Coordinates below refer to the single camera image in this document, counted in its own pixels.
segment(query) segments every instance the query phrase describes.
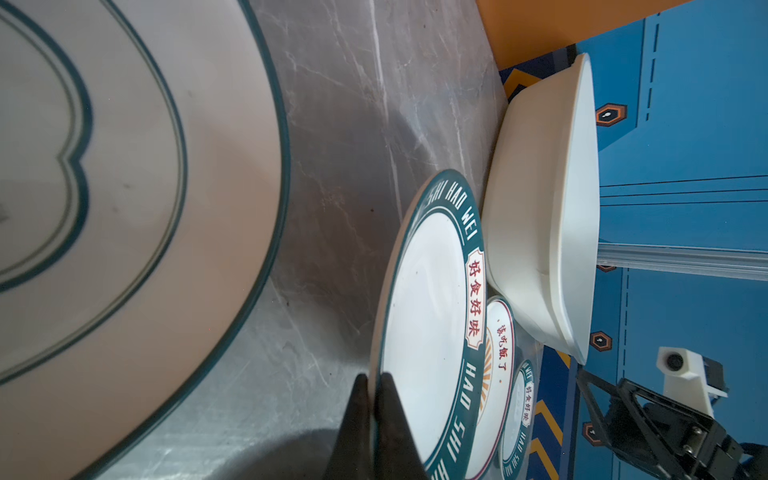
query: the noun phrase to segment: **orange sunburst pattern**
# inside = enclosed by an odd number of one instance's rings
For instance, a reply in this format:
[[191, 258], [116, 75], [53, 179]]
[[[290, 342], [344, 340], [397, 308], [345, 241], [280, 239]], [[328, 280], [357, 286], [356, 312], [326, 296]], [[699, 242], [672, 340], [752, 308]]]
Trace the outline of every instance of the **orange sunburst pattern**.
[[480, 413], [478, 422], [482, 417], [482, 411], [485, 409], [485, 403], [488, 401], [488, 392], [491, 389], [491, 377], [493, 376], [493, 342], [491, 341], [491, 330], [485, 329], [485, 366], [482, 371], [482, 392], [480, 393]]

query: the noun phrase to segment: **gray marble surface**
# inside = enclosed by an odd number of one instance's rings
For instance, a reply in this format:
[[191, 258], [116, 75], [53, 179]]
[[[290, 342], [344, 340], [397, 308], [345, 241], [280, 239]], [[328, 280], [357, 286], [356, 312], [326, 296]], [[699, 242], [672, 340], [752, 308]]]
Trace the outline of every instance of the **gray marble surface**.
[[102, 478], [321, 472], [403, 213], [455, 168], [482, 201], [506, 107], [472, 0], [252, 0], [286, 104], [290, 206], [271, 278], [207, 378]]

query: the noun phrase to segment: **white plastic tub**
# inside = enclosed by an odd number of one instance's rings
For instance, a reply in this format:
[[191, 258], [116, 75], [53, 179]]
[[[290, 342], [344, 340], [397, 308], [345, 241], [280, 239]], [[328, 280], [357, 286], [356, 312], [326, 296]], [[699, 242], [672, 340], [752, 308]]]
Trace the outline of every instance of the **white plastic tub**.
[[482, 214], [492, 285], [534, 338], [581, 364], [599, 223], [594, 92], [584, 54], [510, 103]]

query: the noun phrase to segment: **orange panel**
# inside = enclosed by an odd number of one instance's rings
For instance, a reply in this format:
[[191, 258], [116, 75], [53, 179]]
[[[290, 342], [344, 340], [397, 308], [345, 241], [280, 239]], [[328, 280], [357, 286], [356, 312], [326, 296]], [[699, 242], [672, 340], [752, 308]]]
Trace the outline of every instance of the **orange panel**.
[[477, 0], [499, 70], [623, 27], [686, 0]]

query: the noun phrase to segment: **marble table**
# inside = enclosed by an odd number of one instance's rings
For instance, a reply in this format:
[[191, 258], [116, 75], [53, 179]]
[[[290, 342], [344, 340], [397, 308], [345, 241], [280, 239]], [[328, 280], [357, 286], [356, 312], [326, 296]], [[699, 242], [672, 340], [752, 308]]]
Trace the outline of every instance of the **marble table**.
[[419, 186], [461, 171], [482, 201], [507, 102], [472, 0], [252, 0], [290, 125], [280, 252], [207, 378], [101, 477], [315, 477]]

